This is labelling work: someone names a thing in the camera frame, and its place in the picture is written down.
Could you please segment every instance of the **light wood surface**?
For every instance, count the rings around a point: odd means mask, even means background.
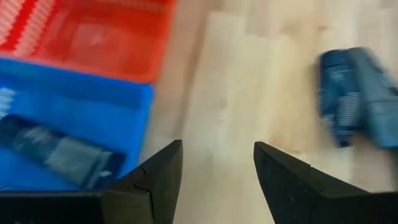
[[[333,145],[316,62],[367,45],[398,75],[397,10],[395,0],[179,0],[141,155],[183,139],[175,223],[273,223],[255,141],[366,190],[396,189],[392,152],[361,135]]]

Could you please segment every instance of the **blue basket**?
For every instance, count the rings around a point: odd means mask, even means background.
[[[152,85],[0,58],[0,118],[19,114],[127,154],[119,177],[138,163]],[[53,174],[0,149],[1,190],[73,190]]]

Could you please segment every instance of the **red plastic bin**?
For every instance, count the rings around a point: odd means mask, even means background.
[[[54,67],[154,82],[175,0],[0,0],[0,51]]]

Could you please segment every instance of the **plastic basket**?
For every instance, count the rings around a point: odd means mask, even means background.
[[[137,166],[153,87],[0,58],[0,118],[20,114],[127,154]],[[0,190],[71,190],[61,177],[0,149]]]
[[[174,6],[175,0],[0,0],[0,50],[54,67],[153,82]]]

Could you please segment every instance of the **blue bottle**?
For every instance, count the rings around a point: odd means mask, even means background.
[[[398,148],[398,89],[396,81],[369,48],[348,49],[361,88],[364,131],[383,149]]]
[[[320,57],[320,116],[339,147],[362,125],[362,99],[346,50],[331,50]]]
[[[114,182],[126,158],[14,114],[0,120],[0,144],[81,189]]]

